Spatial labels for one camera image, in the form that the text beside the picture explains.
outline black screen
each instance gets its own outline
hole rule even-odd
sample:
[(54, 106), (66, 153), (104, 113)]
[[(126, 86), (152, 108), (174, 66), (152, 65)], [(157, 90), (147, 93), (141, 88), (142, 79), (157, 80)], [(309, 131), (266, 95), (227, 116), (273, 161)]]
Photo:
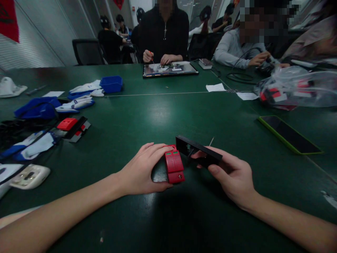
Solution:
[(320, 153), (316, 146), (293, 130), (290, 126), (284, 123), (276, 116), (261, 117), (268, 125), (270, 125), (279, 135), (285, 138), (293, 147), (300, 153)]

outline blue container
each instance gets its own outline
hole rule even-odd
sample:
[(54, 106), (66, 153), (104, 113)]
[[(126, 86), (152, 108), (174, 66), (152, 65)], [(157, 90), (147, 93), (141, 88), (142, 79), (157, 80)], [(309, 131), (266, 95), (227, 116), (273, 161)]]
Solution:
[(103, 77), (100, 86), (105, 93), (120, 92), (123, 86), (123, 79), (120, 76)]
[(21, 119), (52, 119), (55, 118), (55, 108), (58, 106), (61, 106), (61, 103), (57, 100), (57, 97), (33, 98), (28, 104), (17, 109), (14, 115)]

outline smartphone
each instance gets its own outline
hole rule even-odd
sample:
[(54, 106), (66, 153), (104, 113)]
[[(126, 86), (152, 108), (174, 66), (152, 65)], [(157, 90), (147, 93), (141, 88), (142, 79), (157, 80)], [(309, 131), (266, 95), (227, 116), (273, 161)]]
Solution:
[(261, 116), (258, 120), (288, 148), (299, 155), (322, 154), (323, 151), (277, 116)]

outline red plastic housing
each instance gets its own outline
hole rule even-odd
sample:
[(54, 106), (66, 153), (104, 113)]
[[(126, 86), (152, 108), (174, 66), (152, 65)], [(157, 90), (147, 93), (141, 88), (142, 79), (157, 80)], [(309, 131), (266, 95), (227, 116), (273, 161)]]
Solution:
[(181, 161), (180, 153), (175, 145), (168, 145), (167, 147), (174, 148), (174, 150), (165, 153), (168, 182), (171, 184), (184, 182), (184, 166), (183, 162)]
[(69, 131), (76, 123), (77, 119), (66, 118), (57, 126), (57, 128), (62, 131)]

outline red banner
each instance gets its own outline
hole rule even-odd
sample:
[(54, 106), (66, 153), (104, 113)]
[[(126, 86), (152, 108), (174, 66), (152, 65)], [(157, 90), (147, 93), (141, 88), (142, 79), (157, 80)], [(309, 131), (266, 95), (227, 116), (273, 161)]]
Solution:
[(113, 0), (120, 10), (122, 10), (124, 0)]
[(20, 43), (14, 0), (0, 0), (0, 33)]

